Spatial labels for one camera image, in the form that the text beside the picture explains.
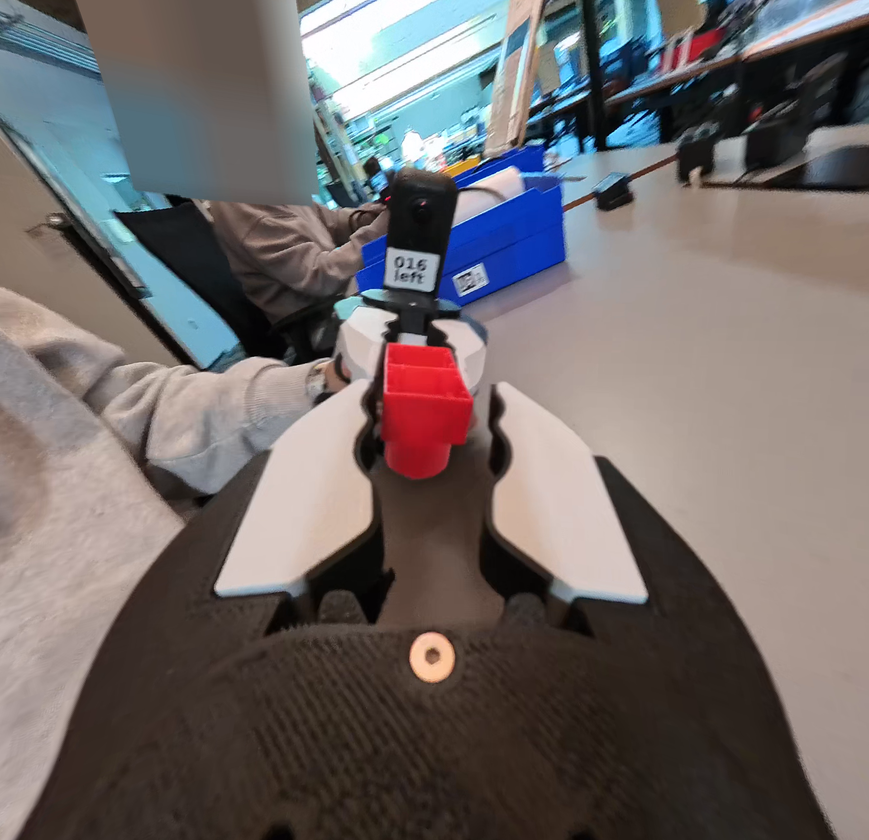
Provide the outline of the white roll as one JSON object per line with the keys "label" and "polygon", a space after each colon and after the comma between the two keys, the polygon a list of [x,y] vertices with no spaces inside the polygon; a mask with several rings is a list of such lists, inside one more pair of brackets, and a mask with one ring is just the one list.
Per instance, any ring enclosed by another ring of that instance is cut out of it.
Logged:
{"label": "white roll", "polygon": [[459,226],[526,191],[525,177],[514,166],[458,189],[452,226]]}

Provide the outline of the grey desk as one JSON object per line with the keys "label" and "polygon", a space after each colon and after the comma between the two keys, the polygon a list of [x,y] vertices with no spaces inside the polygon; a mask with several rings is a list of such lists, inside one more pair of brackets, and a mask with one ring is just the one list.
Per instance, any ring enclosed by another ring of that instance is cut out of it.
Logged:
{"label": "grey desk", "polygon": [[608,457],[730,595],[839,838],[868,829],[867,195],[683,187],[567,211],[565,263],[472,305],[486,372]]}

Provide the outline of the red toy brick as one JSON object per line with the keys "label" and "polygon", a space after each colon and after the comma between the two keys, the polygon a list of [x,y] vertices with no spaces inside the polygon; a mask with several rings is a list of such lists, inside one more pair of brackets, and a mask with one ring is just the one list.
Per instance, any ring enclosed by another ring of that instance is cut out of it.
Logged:
{"label": "red toy brick", "polygon": [[386,345],[380,437],[392,471],[411,480],[441,474],[466,441],[472,411],[450,348]]}

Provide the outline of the black office chair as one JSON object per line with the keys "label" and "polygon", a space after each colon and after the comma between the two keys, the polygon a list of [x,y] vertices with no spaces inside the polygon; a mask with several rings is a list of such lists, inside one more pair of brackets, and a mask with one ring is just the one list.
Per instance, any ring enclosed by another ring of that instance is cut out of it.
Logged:
{"label": "black office chair", "polygon": [[223,320],[248,356],[283,358],[284,340],[250,302],[230,268],[211,222],[192,201],[115,218]]}

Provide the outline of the person's left forearm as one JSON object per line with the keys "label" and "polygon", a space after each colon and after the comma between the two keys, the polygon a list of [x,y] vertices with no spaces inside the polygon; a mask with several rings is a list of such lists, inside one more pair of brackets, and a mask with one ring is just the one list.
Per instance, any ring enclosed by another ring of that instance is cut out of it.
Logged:
{"label": "person's left forearm", "polygon": [[305,389],[310,365],[260,357],[223,373],[123,365],[86,402],[140,465],[213,494],[314,409]]}

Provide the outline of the person's grey sweatshirt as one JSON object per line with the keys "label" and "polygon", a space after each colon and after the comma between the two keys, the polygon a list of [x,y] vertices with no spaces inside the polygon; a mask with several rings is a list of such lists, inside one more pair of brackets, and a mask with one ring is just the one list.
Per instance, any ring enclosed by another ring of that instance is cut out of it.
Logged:
{"label": "person's grey sweatshirt", "polygon": [[142,441],[103,413],[136,381],[154,392],[193,370],[129,364],[6,289],[1,352],[2,838],[16,838],[111,622],[182,526]]}

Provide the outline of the person's left hand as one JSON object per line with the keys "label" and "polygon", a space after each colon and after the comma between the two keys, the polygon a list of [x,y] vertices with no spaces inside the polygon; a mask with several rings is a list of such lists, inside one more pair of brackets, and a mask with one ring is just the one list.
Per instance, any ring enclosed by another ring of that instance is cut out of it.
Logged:
{"label": "person's left hand", "polygon": [[322,378],[322,390],[317,400],[318,403],[325,402],[352,382],[340,353],[335,354],[331,360],[324,361],[318,368]]}

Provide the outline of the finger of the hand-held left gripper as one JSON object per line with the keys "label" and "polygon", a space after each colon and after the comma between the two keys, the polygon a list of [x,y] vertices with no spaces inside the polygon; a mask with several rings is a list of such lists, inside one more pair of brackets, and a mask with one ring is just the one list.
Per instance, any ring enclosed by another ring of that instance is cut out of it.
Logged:
{"label": "finger of the hand-held left gripper", "polygon": [[477,393],[487,356],[487,329],[474,318],[438,318],[435,338],[448,347],[469,393]]}
{"label": "finger of the hand-held left gripper", "polygon": [[397,321],[397,313],[384,309],[350,310],[336,338],[336,362],[346,382],[376,378],[387,335]]}

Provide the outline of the grey flat base plate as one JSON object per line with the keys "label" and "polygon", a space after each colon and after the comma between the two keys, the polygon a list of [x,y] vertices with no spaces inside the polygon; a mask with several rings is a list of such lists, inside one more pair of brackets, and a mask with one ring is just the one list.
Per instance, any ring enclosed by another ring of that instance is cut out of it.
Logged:
{"label": "grey flat base plate", "polygon": [[868,192],[868,145],[851,144],[762,171],[759,167],[733,177],[714,173],[709,186],[794,192]]}

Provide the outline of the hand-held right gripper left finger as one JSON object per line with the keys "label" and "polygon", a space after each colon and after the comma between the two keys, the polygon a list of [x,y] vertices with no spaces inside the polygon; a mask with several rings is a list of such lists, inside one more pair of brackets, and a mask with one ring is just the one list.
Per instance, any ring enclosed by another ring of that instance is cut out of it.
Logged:
{"label": "hand-held right gripper left finger", "polygon": [[213,593],[274,596],[314,619],[331,593],[375,619],[388,591],[381,506],[370,476],[372,382],[351,383],[283,433],[219,493],[230,525]]}

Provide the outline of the blue plastic bin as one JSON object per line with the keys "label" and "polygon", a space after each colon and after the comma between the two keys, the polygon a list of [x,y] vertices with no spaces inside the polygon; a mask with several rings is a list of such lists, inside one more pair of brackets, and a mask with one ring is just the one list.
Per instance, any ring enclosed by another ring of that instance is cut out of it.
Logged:
{"label": "blue plastic bin", "polygon": [[525,147],[454,180],[459,189],[514,166],[526,191],[452,227],[441,298],[465,306],[565,261],[562,177],[544,172],[543,164],[541,146]]}

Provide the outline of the background wooden-edged desk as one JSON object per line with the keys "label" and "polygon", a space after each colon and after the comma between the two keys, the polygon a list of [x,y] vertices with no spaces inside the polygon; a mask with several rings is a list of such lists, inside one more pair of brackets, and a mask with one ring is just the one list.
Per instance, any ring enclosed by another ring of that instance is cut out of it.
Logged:
{"label": "background wooden-edged desk", "polygon": [[696,77],[705,77],[732,67],[746,66],[766,58],[820,41],[836,39],[868,25],[868,0],[839,0],[818,8],[774,33],[751,43],[746,49],[730,56],[708,61],[696,61],[653,80],[632,85],[627,90],[606,99],[606,110],[626,106],[636,100],[684,85]]}

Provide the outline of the black pole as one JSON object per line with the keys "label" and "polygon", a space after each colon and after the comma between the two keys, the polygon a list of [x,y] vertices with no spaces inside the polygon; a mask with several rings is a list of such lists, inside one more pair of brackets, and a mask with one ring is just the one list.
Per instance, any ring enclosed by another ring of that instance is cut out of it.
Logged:
{"label": "black pole", "polygon": [[581,0],[583,34],[587,52],[589,75],[589,101],[597,151],[607,149],[606,108],[603,89],[603,71],[600,61],[600,35],[595,0]]}

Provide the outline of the small flat black box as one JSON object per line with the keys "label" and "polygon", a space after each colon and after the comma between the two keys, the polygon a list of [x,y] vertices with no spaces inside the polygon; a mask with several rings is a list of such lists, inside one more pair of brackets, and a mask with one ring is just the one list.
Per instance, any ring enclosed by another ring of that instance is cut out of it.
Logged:
{"label": "small flat black box", "polygon": [[634,202],[631,188],[632,177],[628,173],[611,172],[592,189],[592,198],[597,210],[615,211]]}

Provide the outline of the black boxy device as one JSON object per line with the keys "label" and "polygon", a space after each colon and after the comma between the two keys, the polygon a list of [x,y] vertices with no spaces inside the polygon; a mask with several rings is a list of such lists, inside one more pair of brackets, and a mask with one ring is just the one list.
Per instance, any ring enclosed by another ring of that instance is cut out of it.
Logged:
{"label": "black boxy device", "polygon": [[767,115],[749,125],[744,138],[744,168],[748,172],[779,167],[800,154],[810,125],[793,115]]}

